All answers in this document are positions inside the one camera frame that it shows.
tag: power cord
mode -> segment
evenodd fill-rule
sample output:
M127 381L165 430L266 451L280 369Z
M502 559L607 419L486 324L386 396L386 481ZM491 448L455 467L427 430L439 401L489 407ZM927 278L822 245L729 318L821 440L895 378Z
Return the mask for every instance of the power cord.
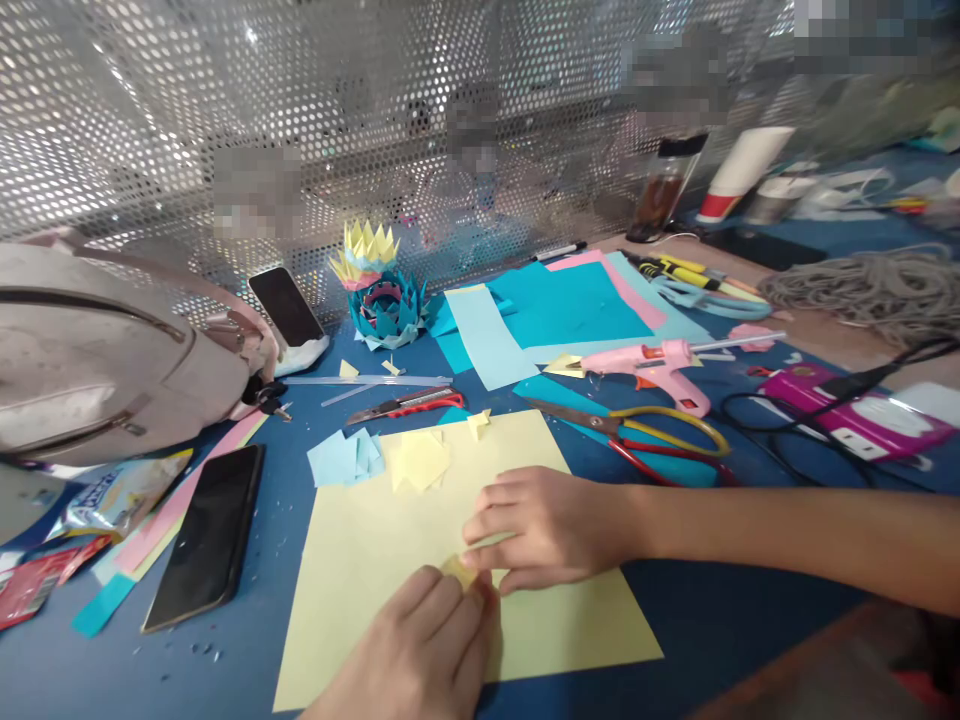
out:
M867 487L876 487L875 476L879 474L893 478L899 482L905 483L919 490L923 490L924 492L933 492L920 483L910 480L909 478L905 478L902 475L898 475L897 473L891 472L890 470L886 470L885 468L864 460L859 455L851 452L843 443L833 437L829 430L824 428L819 423L817 417L823 415L824 413L828 413L831 410L840 407L841 405L849 403L858 397L862 397L867 392L876 388L889 375L892 375L907 365L914 365L916 363L926 362L927 360L933 360L934 358L954 352L957 349L960 349L960 341L957 341L955 338L935 338L910 348L906 352L895 357L886 365L881 365L880 367L871 368L858 373L852 373L851 375L845 377L833 378L821 385L821 388L825 392L833 395L834 399L814 412L804 413L793 404L781 398L769 397L759 393L733 393L732 395L725 397L720 402L720 407L717 408L716 415L717 418L725 425L729 425L730 427L739 430L745 438L763 450L769 457L780 464L795 480L803 485L830 487L821 480L818 480L817 478L797 469L787 460L786 455L780 445L780 438L784 435L801 437L804 440L816 442L819 445L823 445L835 451L853 468L853 470L863 480L864 485ZM786 413L794 419L783 425L778 425L775 427L748 425L747 423L744 423L734 417L734 415L731 414L730 410L728 409L731 402L738 399L747 398L765 400L766 402L773 404L781 412ZM818 438L803 432L799 429L801 425L820 433L822 438ZM763 435L764 441L761 441L760 438L754 437L751 433L759 433Z

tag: gray rope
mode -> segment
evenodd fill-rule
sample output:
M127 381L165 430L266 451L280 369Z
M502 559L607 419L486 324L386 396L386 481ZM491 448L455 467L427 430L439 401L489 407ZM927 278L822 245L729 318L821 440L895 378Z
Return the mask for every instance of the gray rope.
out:
M920 248L935 252L912 252ZM960 338L960 263L940 243L797 265L758 289L772 305L827 310L900 347Z

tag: red utility knife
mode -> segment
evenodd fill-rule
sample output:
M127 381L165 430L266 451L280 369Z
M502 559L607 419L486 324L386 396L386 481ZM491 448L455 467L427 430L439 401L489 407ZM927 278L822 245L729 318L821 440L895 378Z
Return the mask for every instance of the red utility knife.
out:
M436 410L441 407L462 408L463 395L456 388L441 386L421 390L413 395L405 395L396 400L387 400L369 410L361 410L347 419L347 425L373 420L378 417L403 417L415 412Z

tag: hand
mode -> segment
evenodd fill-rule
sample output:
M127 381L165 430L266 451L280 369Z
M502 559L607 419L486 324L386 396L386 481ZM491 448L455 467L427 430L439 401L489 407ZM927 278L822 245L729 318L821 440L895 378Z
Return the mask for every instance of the hand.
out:
M631 491L545 467L509 470L477 498L477 513L463 526L468 545L512 533L463 554L478 570L509 569L500 594L584 580L645 553Z
M500 630L490 573L464 593L454 577L417 570L373 619L302 720L473 718Z

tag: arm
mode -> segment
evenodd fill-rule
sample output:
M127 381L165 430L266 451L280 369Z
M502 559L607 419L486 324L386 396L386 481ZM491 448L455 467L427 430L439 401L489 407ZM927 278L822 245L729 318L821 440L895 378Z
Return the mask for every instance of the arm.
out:
M960 617L958 498L602 485L521 468L485 488L477 511L464 527L468 543L491 527L515 533L464 555L474 567L510 568L504 594L672 558L804 572Z

